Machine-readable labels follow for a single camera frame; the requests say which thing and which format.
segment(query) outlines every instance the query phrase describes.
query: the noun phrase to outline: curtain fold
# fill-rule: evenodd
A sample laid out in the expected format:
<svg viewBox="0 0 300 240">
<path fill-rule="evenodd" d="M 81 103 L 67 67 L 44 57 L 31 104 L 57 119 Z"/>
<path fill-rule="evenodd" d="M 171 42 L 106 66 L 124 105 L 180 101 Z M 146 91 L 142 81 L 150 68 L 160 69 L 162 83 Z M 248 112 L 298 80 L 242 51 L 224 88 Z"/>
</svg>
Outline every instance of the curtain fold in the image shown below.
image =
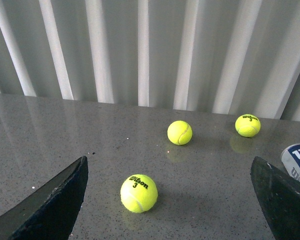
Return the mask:
<svg viewBox="0 0 300 240">
<path fill-rule="evenodd" d="M 0 0 L 0 93 L 300 121 L 300 1 Z"/>
</svg>

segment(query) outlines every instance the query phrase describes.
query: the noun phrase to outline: wilson label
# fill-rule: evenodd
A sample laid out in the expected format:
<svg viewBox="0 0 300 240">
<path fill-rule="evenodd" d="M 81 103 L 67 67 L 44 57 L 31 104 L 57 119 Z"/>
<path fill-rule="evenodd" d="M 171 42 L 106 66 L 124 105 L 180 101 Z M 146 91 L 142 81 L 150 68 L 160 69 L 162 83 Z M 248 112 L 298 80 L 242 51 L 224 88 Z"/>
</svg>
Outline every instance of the wilson label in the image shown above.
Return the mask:
<svg viewBox="0 0 300 240">
<path fill-rule="evenodd" d="M 140 177 L 132 176 L 132 177 L 129 178 L 129 180 L 130 181 L 134 181 L 134 185 L 132 186 L 133 188 L 136 188 L 138 186 L 138 184 L 140 184 L 145 189 L 148 189 L 148 184 L 146 184 L 145 182 L 141 181 Z"/>
<path fill-rule="evenodd" d="M 281 161 L 289 175 L 300 182 L 300 144 L 287 147 L 281 154 Z"/>
<path fill-rule="evenodd" d="M 252 119 L 256 120 L 259 122 L 258 118 L 251 116 L 251 115 L 244 115 L 242 116 L 243 119 L 250 119 L 250 122 L 252 122 Z"/>
</svg>

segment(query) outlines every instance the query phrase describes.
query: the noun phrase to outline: yellow tennis ball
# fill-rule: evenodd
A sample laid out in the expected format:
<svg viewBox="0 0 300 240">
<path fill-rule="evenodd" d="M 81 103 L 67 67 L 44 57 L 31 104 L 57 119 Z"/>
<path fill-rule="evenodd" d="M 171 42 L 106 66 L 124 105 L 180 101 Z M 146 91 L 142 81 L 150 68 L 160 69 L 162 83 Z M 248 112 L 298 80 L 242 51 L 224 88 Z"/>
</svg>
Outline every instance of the yellow tennis ball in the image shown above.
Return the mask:
<svg viewBox="0 0 300 240">
<path fill-rule="evenodd" d="M 143 213 L 151 209 L 158 198 L 155 182 L 148 176 L 135 174 L 122 184 L 121 202 L 133 213 Z"/>
<path fill-rule="evenodd" d="M 236 131 L 243 137 L 251 138 L 259 133 L 261 128 L 260 120 L 251 114 L 244 114 L 235 121 Z"/>
<path fill-rule="evenodd" d="M 168 138 L 176 145 L 187 144 L 192 138 L 192 128 L 185 121 L 174 121 L 168 127 Z"/>
</svg>

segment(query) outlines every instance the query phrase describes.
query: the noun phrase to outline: gray countertop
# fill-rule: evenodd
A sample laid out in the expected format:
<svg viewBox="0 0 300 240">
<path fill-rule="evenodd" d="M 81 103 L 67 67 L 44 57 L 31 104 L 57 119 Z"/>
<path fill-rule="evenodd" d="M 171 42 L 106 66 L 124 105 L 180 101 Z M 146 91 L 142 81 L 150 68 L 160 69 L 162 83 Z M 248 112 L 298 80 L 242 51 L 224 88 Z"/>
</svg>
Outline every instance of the gray countertop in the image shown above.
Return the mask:
<svg viewBox="0 0 300 240">
<path fill-rule="evenodd" d="M 0 94 L 0 215 L 79 157 L 88 158 L 84 202 L 69 239 L 274 239 L 256 198 L 250 167 L 280 160 L 300 143 L 300 122 L 261 118 L 253 138 L 238 116 Z M 188 122 L 192 140 L 172 144 L 167 128 Z M 120 188 L 150 176 L 158 201 L 131 213 Z"/>
</svg>

